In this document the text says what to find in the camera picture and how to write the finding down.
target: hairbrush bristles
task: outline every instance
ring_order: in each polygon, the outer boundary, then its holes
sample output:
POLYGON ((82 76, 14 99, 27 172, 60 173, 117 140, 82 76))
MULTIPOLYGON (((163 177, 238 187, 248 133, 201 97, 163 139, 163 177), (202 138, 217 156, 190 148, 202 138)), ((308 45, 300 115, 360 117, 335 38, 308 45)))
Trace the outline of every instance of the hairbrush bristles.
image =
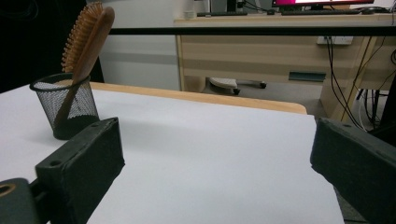
POLYGON ((102 13, 102 10, 102 3, 94 2, 89 3, 79 13, 76 24, 73 26, 65 44, 62 57, 62 71, 66 73, 74 71, 92 28, 102 13))

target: white tabletop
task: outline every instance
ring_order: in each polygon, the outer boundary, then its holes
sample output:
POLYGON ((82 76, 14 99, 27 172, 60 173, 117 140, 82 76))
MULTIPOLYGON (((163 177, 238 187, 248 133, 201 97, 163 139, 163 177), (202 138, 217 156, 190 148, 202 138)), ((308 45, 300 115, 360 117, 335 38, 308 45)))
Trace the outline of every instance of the white tabletop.
MULTIPOLYGON (((344 223, 311 168, 314 117, 93 91, 118 117, 126 165, 90 223, 344 223)), ((0 94, 0 180, 35 179, 52 137, 28 87, 0 94)))

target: mesh pencil cup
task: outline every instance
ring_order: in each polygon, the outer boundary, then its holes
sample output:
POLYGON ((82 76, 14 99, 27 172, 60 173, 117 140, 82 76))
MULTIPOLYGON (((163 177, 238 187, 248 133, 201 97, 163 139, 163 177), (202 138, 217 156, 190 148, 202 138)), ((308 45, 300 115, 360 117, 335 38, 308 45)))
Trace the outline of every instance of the mesh pencil cup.
POLYGON ((37 93, 57 139, 68 140, 99 120, 90 77, 73 84, 71 73, 61 73, 33 82, 30 89, 37 93))

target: wooden hairbrush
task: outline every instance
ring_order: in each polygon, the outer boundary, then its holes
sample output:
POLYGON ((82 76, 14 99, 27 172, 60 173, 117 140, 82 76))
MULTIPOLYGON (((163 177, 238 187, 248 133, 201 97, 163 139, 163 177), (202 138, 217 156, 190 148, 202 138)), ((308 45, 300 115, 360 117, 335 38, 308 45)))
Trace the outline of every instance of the wooden hairbrush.
MULTIPOLYGON (((86 78, 105 44, 108 33, 114 21, 114 9, 102 7, 101 2, 89 3, 85 6, 76 21, 64 48, 62 57, 63 71, 73 73, 72 84, 77 84, 86 78)), ((59 109, 54 125, 57 127, 67 120, 78 88, 71 89, 59 109)))

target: black bar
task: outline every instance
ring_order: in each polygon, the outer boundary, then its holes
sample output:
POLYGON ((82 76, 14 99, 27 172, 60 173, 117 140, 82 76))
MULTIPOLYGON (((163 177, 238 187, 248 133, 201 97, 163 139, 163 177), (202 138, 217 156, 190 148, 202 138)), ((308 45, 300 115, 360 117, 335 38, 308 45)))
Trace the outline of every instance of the black bar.
POLYGON ((113 28, 110 35, 354 35, 396 36, 395 26, 376 27, 164 27, 113 28))

